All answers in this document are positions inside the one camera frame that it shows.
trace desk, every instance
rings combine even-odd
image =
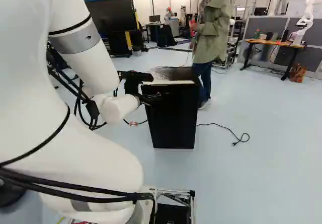
[[[244,66],[242,68],[240,68],[240,70],[244,70],[247,67],[249,67],[251,64],[248,64],[248,60],[250,58],[252,49],[253,49],[253,45],[254,44],[266,44],[266,45],[276,45],[276,46],[281,46],[281,47],[289,47],[289,48],[293,48],[294,49],[294,54],[290,60],[290,63],[288,64],[287,70],[284,74],[284,76],[281,78],[282,81],[284,81],[286,78],[289,78],[290,76],[290,70],[294,64],[295,58],[297,56],[297,53],[300,49],[304,49],[305,46],[304,45],[293,45],[290,41],[286,41],[286,42],[280,42],[280,41],[272,41],[272,40],[265,40],[265,39],[246,39],[245,40],[247,43],[249,43],[249,47],[247,49],[246,52],[246,58],[245,58],[245,62],[244,62]]]

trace bottle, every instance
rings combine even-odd
[[[261,35],[261,30],[257,29],[254,34],[254,39],[259,39],[260,35]]]

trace jeans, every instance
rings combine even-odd
[[[208,63],[194,63],[192,69],[199,77],[201,76],[202,84],[199,82],[199,103],[205,102],[210,99],[211,93],[211,67],[213,62]]]

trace white robot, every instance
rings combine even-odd
[[[314,6],[322,4],[322,0],[306,0],[306,9],[304,16],[297,22],[296,26],[300,29],[299,31],[293,32],[290,35],[290,41],[293,42],[293,44],[301,44],[302,39],[306,33],[307,30],[309,30],[313,26],[313,20],[314,20]]]
[[[171,7],[166,8],[166,15],[164,17],[165,24],[169,25],[170,21],[171,21],[171,18],[174,17],[174,16],[177,16],[177,15],[172,12]]]
[[[132,95],[114,99],[105,95],[118,87],[119,77],[83,0],[0,0],[0,12],[0,168],[1,163],[48,139],[66,119],[67,106],[55,92],[46,68],[48,34],[53,46],[95,95],[106,119],[120,120],[140,105]],[[134,193],[143,188],[138,159],[86,129],[73,115],[46,146],[5,168],[108,190]],[[114,197],[80,190],[67,192]],[[65,216],[94,223],[125,224],[137,206],[131,201],[99,204],[46,194],[41,197]],[[148,223],[151,209],[146,205],[150,211],[141,211],[140,223]]]

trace red object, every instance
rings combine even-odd
[[[190,20],[189,21],[189,24],[190,24],[190,34],[191,34],[191,37],[194,37],[195,36],[195,32],[192,30],[192,25],[195,24],[196,21],[195,20]]]

